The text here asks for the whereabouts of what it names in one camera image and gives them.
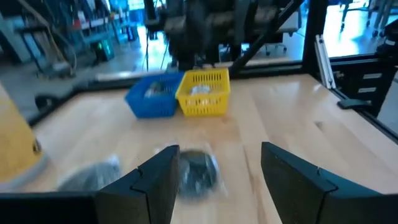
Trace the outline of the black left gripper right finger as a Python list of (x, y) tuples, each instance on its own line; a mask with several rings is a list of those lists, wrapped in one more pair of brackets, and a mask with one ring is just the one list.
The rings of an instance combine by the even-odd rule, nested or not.
[(381, 223), (381, 194), (318, 167), (271, 142), (261, 167), (283, 223)]

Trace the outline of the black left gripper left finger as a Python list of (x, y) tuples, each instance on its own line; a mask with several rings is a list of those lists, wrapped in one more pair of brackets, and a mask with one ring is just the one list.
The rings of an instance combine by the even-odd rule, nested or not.
[(171, 145), (95, 195), (98, 223), (171, 222), (180, 146)]

